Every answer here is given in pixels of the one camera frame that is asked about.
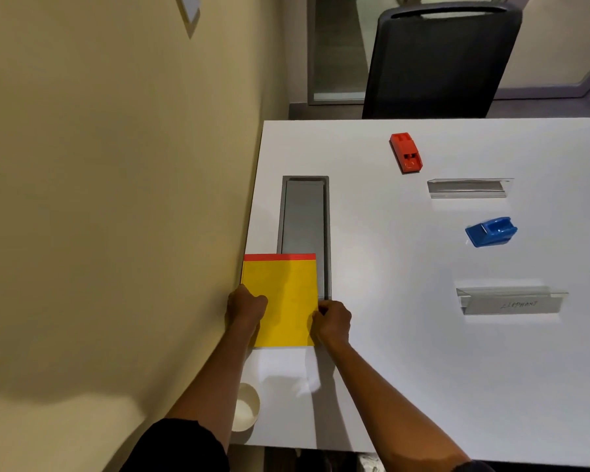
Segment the person's left hand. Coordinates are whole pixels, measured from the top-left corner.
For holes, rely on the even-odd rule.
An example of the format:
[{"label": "person's left hand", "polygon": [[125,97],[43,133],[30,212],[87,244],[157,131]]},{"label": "person's left hand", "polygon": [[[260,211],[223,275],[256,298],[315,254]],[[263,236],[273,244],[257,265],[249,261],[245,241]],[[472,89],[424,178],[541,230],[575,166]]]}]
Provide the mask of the person's left hand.
[{"label": "person's left hand", "polygon": [[245,285],[240,284],[227,298],[227,314],[231,325],[249,328],[253,333],[264,316],[268,299],[264,295],[254,296]]}]

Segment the person's right arm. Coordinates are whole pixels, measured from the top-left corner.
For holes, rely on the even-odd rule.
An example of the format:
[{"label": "person's right arm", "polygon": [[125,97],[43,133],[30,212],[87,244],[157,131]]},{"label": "person's right arm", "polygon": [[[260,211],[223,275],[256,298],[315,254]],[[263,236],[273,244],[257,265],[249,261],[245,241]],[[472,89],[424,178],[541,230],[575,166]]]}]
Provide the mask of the person's right arm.
[{"label": "person's right arm", "polygon": [[396,391],[349,343],[351,313],[320,301],[313,333],[326,347],[387,472],[450,472],[470,459],[446,433]]}]

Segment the red strip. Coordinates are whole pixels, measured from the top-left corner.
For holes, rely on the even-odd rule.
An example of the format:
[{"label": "red strip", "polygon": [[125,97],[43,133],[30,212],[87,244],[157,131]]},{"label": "red strip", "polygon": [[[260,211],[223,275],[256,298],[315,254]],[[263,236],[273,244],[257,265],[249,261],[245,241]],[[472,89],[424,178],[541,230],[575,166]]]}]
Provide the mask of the red strip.
[{"label": "red strip", "polygon": [[249,253],[245,262],[271,262],[275,260],[316,260],[314,253]]}]

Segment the person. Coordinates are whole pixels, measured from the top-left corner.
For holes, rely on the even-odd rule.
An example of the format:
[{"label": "person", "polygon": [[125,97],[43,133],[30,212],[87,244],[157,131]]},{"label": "person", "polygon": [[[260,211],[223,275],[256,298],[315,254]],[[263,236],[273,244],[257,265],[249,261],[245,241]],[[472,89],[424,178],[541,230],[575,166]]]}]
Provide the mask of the person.
[{"label": "person", "polygon": [[[228,471],[226,452],[247,349],[267,298],[240,285],[228,298],[228,327],[196,378],[166,417],[133,448],[121,472]],[[339,301],[320,301],[311,334],[337,366],[385,470],[490,471],[403,397],[350,345],[351,313]]]}]

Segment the glass panel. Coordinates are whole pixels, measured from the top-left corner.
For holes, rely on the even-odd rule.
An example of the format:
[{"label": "glass panel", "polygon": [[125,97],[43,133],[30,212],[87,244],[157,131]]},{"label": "glass panel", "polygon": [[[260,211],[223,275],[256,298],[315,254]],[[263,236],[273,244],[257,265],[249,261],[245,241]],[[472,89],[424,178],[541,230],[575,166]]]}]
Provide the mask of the glass panel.
[{"label": "glass panel", "polygon": [[403,4],[490,0],[315,0],[315,101],[362,101],[378,16]]},{"label": "glass panel", "polygon": [[576,84],[590,72],[590,0],[529,0],[500,87]]}]

